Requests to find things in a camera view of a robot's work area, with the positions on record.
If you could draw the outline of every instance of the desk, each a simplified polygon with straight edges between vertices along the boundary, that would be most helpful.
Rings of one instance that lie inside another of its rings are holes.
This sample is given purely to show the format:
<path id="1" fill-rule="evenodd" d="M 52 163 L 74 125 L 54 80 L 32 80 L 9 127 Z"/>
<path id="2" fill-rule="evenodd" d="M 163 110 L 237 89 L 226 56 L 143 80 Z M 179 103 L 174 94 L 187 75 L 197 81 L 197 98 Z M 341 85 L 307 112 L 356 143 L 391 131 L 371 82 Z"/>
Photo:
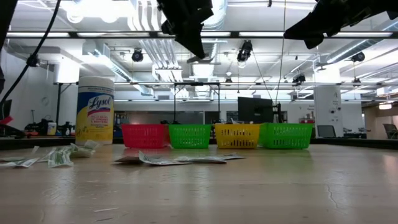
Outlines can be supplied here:
<path id="1" fill-rule="evenodd" d="M 0 157 L 29 150 L 1 151 Z M 45 154 L 49 148 L 40 148 Z M 74 167 L 0 170 L 2 223 L 396 223 L 398 152 L 312 145 L 220 150 L 219 164 L 112 165 L 123 145 Z M 199 151 L 173 150 L 171 155 Z M 103 212 L 94 212 L 117 208 Z"/>

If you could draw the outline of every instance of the chair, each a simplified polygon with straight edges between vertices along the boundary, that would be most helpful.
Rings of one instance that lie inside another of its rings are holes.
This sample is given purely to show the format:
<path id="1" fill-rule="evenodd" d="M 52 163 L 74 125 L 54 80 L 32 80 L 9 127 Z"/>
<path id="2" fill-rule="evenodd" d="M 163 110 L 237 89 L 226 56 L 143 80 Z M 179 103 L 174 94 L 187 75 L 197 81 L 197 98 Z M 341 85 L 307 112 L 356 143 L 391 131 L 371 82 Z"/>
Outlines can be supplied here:
<path id="1" fill-rule="evenodd" d="M 318 136 L 321 138 L 335 138 L 335 127 L 333 125 L 318 125 Z"/>
<path id="2" fill-rule="evenodd" d="M 398 139 L 398 129 L 394 124 L 383 124 L 388 139 Z"/>

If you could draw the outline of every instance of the red basket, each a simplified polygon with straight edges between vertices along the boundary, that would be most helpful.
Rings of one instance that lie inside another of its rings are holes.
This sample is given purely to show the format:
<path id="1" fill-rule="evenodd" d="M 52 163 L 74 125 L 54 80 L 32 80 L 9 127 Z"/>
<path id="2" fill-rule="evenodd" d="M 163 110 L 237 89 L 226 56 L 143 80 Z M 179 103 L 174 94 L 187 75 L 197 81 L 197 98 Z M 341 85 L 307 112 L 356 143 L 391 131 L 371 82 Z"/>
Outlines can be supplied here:
<path id="1" fill-rule="evenodd" d="M 169 127 L 164 124 L 122 124 L 126 147 L 160 149 L 170 144 Z"/>

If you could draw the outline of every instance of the white pillar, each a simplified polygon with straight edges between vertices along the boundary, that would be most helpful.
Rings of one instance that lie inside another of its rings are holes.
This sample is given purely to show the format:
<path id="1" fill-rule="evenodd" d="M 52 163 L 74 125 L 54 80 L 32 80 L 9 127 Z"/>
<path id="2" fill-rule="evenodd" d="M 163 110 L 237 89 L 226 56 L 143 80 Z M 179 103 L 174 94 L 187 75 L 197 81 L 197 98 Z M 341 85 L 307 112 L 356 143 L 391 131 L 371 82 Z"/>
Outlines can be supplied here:
<path id="1" fill-rule="evenodd" d="M 327 66 L 326 70 L 316 70 L 314 73 L 314 82 L 317 83 L 339 83 L 340 81 L 340 70 L 333 65 Z M 316 86 L 314 100 L 317 137 L 318 125 L 333 125 L 336 137 L 342 137 L 344 132 L 340 86 Z"/>

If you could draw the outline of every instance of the lysol wipes container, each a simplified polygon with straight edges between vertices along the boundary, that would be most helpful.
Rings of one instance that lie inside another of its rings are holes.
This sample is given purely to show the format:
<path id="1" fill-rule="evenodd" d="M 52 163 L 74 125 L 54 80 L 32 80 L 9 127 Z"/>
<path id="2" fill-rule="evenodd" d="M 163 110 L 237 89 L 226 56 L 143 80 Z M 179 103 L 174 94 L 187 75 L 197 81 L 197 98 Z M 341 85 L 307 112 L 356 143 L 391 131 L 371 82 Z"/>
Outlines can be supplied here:
<path id="1" fill-rule="evenodd" d="M 114 83 L 103 77 L 81 77 L 77 100 L 76 144 L 87 140 L 112 144 Z"/>

